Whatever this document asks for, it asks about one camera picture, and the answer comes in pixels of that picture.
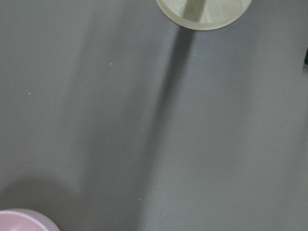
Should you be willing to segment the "pink plastic bowl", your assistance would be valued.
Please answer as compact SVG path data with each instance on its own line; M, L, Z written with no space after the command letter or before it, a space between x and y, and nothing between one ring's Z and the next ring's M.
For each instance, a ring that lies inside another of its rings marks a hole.
M29 209L0 211L1 231L60 231L47 216Z

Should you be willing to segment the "black object at right edge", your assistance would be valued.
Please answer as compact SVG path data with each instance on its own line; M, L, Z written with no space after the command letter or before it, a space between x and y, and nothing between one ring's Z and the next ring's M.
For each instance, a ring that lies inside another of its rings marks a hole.
M306 65L308 65L308 48L307 48L306 55L305 55L305 58L304 58L304 63Z

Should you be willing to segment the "round light wooden plate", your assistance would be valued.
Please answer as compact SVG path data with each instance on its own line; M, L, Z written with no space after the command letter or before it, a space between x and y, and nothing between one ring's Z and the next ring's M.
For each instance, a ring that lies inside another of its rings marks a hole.
M225 27L248 9L251 0L157 0L159 9L174 23L192 30Z

